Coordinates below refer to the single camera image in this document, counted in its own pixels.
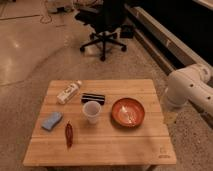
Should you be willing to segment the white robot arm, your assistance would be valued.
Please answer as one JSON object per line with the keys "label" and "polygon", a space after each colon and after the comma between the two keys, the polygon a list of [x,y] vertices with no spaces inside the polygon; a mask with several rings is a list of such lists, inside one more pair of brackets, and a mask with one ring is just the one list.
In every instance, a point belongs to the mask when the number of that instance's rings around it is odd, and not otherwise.
{"label": "white robot arm", "polygon": [[213,119],[213,88],[208,85],[210,78],[210,69],[201,63],[171,72],[161,98],[164,123],[174,123],[188,101],[202,109],[202,116]]}

